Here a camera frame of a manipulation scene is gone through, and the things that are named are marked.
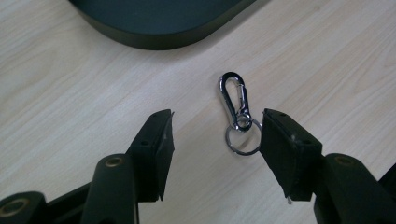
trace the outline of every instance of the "silver metal clip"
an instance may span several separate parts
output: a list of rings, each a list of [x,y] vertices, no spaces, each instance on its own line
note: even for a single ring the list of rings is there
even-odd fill
[[[233,107],[233,102],[231,101],[230,95],[227,92],[225,84],[227,80],[232,80],[235,83],[238,89],[238,97],[240,107],[237,111]],[[228,109],[228,117],[230,119],[230,125],[235,130],[245,133],[251,128],[251,123],[253,118],[250,116],[250,112],[248,109],[248,93],[245,88],[244,80],[236,73],[229,72],[224,74],[219,79],[219,93],[224,99],[222,102],[224,107]]]
[[[238,97],[240,103],[240,107],[238,110],[235,110],[235,108],[233,107],[233,102],[230,98],[229,93],[227,92],[226,83],[228,80],[233,81],[238,89]],[[225,139],[228,147],[235,153],[243,156],[249,156],[256,153],[259,150],[260,146],[252,151],[243,152],[235,148],[230,140],[231,129],[237,130],[241,133],[245,133],[251,128],[252,124],[254,123],[260,129],[260,131],[262,131],[262,125],[250,116],[250,111],[248,108],[248,92],[245,87],[244,80],[238,74],[233,72],[224,74],[219,79],[219,94],[222,97],[224,107],[228,110],[227,115],[230,120],[230,126],[227,128],[225,134]]]

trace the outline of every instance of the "wooden table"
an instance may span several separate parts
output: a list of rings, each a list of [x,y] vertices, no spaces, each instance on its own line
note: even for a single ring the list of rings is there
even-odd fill
[[[288,205],[262,155],[227,148],[216,85],[228,71],[245,80],[253,118],[285,112],[323,154],[380,178],[396,162],[396,2],[265,2],[196,44],[149,51],[99,34],[67,1],[2,0],[0,198],[38,190],[51,201],[91,181],[170,108],[164,201],[141,203],[141,223],[316,223],[313,201]]]

